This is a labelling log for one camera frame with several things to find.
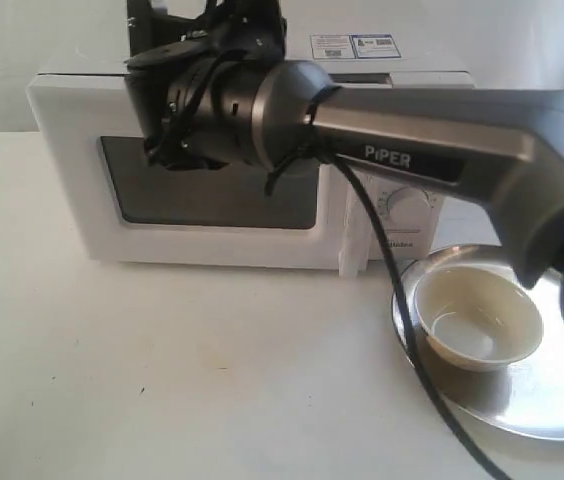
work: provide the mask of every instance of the table surface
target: table surface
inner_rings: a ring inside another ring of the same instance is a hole
[[[436,244],[493,242],[449,201]],[[383,269],[89,260],[37,133],[0,134],[0,479],[480,479],[389,321]],[[513,478],[564,444],[459,414]]]

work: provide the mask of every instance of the white microwave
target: white microwave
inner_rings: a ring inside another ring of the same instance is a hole
[[[473,87],[461,62],[424,37],[433,29],[422,28],[421,7],[375,3],[372,15],[357,9],[330,16],[327,28],[321,12],[331,8],[328,0],[284,2],[288,56],[319,62],[349,87]],[[217,172],[145,166],[142,132],[124,83],[129,28],[133,19],[126,6],[114,2],[102,19],[57,52],[28,90],[91,257],[333,269],[343,276],[356,275],[380,257],[364,210],[332,167],[288,175],[267,198],[265,173],[248,166]],[[391,58],[358,54],[356,39],[374,37],[391,38]],[[396,255],[427,255],[443,197],[361,178]]]

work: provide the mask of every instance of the metal plate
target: metal plate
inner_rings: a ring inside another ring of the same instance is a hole
[[[504,370],[472,373],[444,362],[433,352],[413,307],[418,282],[434,270],[451,266],[487,270],[519,286],[499,247],[451,247],[407,268],[403,281],[419,351],[435,385],[462,410],[490,425],[525,437],[564,442],[564,322],[559,305],[560,274],[548,272],[533,290],[527,290],[544,320],[540,348],[526,360]],[[392,310],[394,326],[404,346],[404,325],[395,296]]]

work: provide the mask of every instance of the microwave control knob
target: microwave control knob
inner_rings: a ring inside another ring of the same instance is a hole
[[[396,226],[423,225],[431,215],[431,202],[424,190],[401,188],[386,199],[386,219]]]

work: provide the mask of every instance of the microwave window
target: microwave window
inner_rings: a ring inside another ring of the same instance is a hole
[[[264,195],[266,172],[247,165],[169,172],[147,167],[143,140],[102,137],[119,211],[129,223],[308,230],[315,226],[319,167],[280,179]]]

